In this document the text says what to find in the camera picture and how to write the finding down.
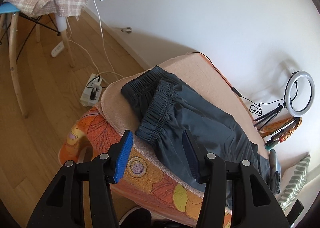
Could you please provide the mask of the metal door stopper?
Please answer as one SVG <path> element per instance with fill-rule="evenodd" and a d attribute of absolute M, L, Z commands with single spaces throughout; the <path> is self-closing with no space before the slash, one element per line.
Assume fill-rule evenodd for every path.
<path fill-rule="evenodd" d="M 132 28 L 131 27 L 127 27 L 127 28 L 122 28 L 121 32 L 125 32 L 127 34 L 130 34 L 132 32 Z"/>

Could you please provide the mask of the white remote control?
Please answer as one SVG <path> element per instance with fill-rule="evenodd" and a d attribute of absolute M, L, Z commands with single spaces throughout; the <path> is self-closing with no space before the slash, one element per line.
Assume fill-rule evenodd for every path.
<path fill-rule="evenodd" d="M 58 43 L 58 45 L 52 49 L 51 56 L 53 58 L 56 58 L 64 50 L 64 48 L 65 48 L 65 46 L 64 46 L 63 41 L 60 41 Z"/>

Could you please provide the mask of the green striped white pillow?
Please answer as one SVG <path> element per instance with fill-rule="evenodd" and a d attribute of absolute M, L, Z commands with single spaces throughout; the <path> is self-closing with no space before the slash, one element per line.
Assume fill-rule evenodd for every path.
<path fill-rule="evenodd" d="M 303 188 L 307 180 L 310 158 L 310 154 L 306 155 L 283 173 L 280 181 L 280 193 L 276 195 L 277 202 L 283 212 L 286 211 Z"/>

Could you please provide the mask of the peach fleece blanket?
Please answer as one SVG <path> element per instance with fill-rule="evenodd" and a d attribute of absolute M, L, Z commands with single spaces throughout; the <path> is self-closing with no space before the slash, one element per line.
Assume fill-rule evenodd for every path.
<path fill-rule="evenodd" d="M 249 141 L 258 146 L 258 154 L 262 157 L 259 161 L 261 169 L 267 172 L 263 177 L 269 181 L 271 174 L 269 153 L 264 147 L 264 140 L 253 125 L 253 118 L 247 107 L 209 60 L 201 53 L 192 52 L 171 58 L 161 63 L 159 67 L 175 74 L 208 102 L 234 117 Z M 104 90 L 101 100 L 96 104 L 99 113 L 118 134 L 123 134 L 126 129 L 131 131 L 138 129 L 138 117 L 120 91 L 125 84 L 137 77 L 138 75 L 133 75 L 113 82 Z"/>

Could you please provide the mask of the white power strip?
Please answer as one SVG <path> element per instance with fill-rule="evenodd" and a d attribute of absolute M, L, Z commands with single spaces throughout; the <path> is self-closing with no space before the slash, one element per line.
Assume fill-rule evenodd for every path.
<path fill-rule="evenodd" d="M 100 95 L 103 91 L 101 86 L 102 81 L 103 79 L 101 76 L 91 74 L 80 97 L 80 103 L 84 107 L 93 107 L 99 102 Z"/>

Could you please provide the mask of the blue seat wooden chair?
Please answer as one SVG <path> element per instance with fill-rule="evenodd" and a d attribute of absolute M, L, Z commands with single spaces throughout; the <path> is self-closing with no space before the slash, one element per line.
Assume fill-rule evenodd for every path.
<path fill-rule="evenodd" d="M 40 23 L 40 17 L 38 19 L 33 19 L 28 17 L 25 14 L 20 14 L 20 10 L 16 8 L 14 5 L 8 2 L 4 2 L 1 4 L 1 29 L 3 27 L 4 22 L 6 21 L 6 14 L 11 15 L 11 23 L 9 25 L 9 63 L 10 63 L 10 72 L 11 72 L 11 78 L 12 78 L 12 84 L 14 86 L 14 91 L 16 95 L 16 99 L 18 102 L 18 105 L 20 107 L 22 116 L 26 118 L 28 116 L 27 109 L 25 107 L 22 93 L 21 93 L 21 87 L 18 79 L 18 71 L 17 71 L 17 24 L 18 24 L 18 18 L 23 17 L 29 21 L 32 21 L 35 23 L 34 27 L 39 28 L 39 25 L 44 26 L 45 28 L 48 28 L 50 30 L 53 30 L 56 32 L 58 35 L 62 37 L 62 42 L 64 47 L 66 48 L 68 52 L 68 57 L 69 57 L 69 65 L 74 68 L 75 67 L 75 62 L 74 62 L 74 56 L 72 54 L 70 45 L 69 45 L 69 40 L 67 36 L 67 28 L 68 28 L 68 23 L 67 23 L 67 18 L 66 17 L 61 17 L 58 14 L 55 14 L 55 20 L 56 20 L 56 30 L 49 28 L 48 26 Z"/>

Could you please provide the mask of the dark grey pants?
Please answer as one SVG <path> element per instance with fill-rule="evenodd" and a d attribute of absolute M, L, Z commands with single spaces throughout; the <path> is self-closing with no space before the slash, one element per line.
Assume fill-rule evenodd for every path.
<path fill-rule="evenodd" d="M 208 152 L 223 160 L 249 160 L 266 183 L 270 163 L 258 153 L 232 115 L 205 100 L 193 88 L 159 66 L 148 70 L 121 88 L 140 122 L 135 135 L 150 145 L 157 159 L 182 181 L 203 192 L 191 175 L 182 143 L 184 130 Z"/>

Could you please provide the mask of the folded blue jeans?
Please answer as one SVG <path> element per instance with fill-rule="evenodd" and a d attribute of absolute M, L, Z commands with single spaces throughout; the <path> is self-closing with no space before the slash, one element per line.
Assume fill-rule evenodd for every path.
<path fill-rule="evenodd" d="M 280 181 L 281 181 L 281 165 L 277 158 L 277 153 L 274 149 L 269 153 L 270 162 L 270 182 L 269 187 L 274 195 L 280 193 Z"/>

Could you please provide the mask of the black shoe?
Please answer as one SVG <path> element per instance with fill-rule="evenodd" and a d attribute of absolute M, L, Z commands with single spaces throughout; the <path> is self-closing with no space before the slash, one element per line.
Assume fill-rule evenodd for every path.
<path fill-rule="evenodd" d="M 125 213 L 120 221 L 120 228 L 143 228 L 151 227 L 152 224 L 152 215 L 151 212 L 147 209 L 144 209 L 140 206 L 136 206 Z"/>

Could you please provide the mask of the orange floral bed cover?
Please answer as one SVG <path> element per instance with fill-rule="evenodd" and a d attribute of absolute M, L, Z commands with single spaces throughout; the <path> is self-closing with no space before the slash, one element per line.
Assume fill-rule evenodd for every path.
<path fill-rule="evenodd" d="M 125 130 L 135 132 L 139 126 L 130 108 L 104 114 L 100 108 L 93 107 L 79 119 L 65 123 L 66 138 L 59 152 L 61 163 L 80 162 L 80 154 L 86 147 L 92 150 L 93 156 L 107 152 L 112 144 L 120 141 Z M 124 176 L 112 189 L 155 214 L 195 226 L 202 195 L 171 177 L 152 153 L 151 148 L 134 138 Z"/>

